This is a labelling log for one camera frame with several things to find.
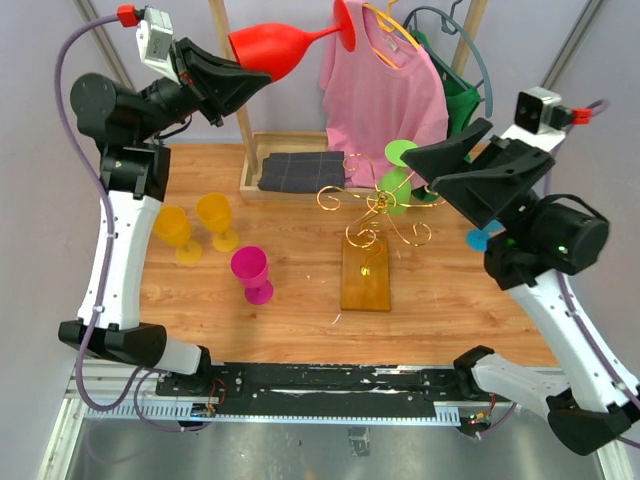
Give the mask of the yellow wine glass front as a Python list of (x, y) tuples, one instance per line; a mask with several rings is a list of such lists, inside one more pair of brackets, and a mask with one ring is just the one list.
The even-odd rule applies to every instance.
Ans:
[(232, 209), (225, 195), (209, 193), (202, 196), (196, 204), (196, 215), (213, 234), (212, 245), (215, 250), (231, 252), (237, 248), (239, 234), (232, 228)]

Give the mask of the red wine glass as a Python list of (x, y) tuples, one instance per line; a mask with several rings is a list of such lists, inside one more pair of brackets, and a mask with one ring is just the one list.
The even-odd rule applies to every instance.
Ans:
[(355, 26), (345, 1), (333, 3), (333, 20), (333, 26), (316, 32), (283, 23), (263, 23), (231, 32), (228, 40), (243, 69), (268, 74), (276, 82), (294, 70), (310, 45), (321, 38), (337, 34), (347, 52), (355, 50)]

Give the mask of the yellow wine glass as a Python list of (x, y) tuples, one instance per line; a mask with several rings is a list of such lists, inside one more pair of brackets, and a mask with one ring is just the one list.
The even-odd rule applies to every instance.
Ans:
[(231, 252), (237, 248), (239, 234), (232, 228), (232, 209), (225, 195), (209, 193), (202, 196), (196, 204), (196, 215), (213, 234), (212, 245), (215, 250)]
[(163, 206), (155, 219), (152, 232), (164, 244), (175, 249), (176, 262), (194, 265), (202, 255), (202, 246), (192, 238), (192, 226), (186, 211), (178, 206)]

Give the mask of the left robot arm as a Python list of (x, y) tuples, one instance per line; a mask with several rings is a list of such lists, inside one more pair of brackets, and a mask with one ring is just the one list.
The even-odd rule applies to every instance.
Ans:
[(83, 355), (168, 372), (187, 395), (214, 383), (207, 348), (169, 336), (140, 316), (140, 284), (152, 227), (165, 200), (171, 150), (162, 131), (201, 113), (215, 125), (272, 81), (213, 56), (184, 38), (172, 44), (176, 78), (141, 91), (97, 73), (79, 77), (70, 92), (77, 128), (99, 151), (99, 238), (89, 285), (77, 316), (58, 329), (59, 340)]

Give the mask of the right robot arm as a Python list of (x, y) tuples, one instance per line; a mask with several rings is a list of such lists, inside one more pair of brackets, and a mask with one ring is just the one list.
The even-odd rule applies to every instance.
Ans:
[(610, 225), (578, 196), (535, 192), (554, 166), (564, 129), (531, 133), (511, 126), (472, 156), (490, 130), (489, 121), (478, 119), (400, 158), (474, 226), (500, 223), (487, 244), (485, 271), (534, 322), (562, 375), (534, 372), (478, 346), (455, 361), (453, 387), (466, 400), (493, 393), (536, 413), (564, 446), (588, 455), (639, 419), (638, 378), (608, 347), (568, 283), (597, 261)]

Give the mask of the magenta wine glass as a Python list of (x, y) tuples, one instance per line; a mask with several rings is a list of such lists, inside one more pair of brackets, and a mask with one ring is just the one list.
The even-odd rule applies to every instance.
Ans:
[(257, 246), (240, 248), (232, 256), (230, 268), (250, 304), (264, 305), (272, 299), (274, 287), (269, 280), (268, 258), (263, 249)]

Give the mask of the blue wine glass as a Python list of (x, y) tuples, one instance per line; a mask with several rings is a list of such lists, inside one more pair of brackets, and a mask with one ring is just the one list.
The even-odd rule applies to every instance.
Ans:
[(489, 240), (504, 230), (504, 226), (497, 220), (492, 220), (482, 229), (474, 228), (466, 235), (467, 245), (476, 252), (485, 252)]

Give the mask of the green wine glass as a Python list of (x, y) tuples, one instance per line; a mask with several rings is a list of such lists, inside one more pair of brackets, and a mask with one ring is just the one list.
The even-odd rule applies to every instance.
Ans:
[(411, 181), (414, 172), (401, 156), (416, 147), (414, 142), (404, 139), (393, 140), (385, 147), (384, 154), (392, 169), (383, 175), (378, 187), (387, 197), (387, 213), (391, 216), (401, 215), (407, 210), (413, 189)]

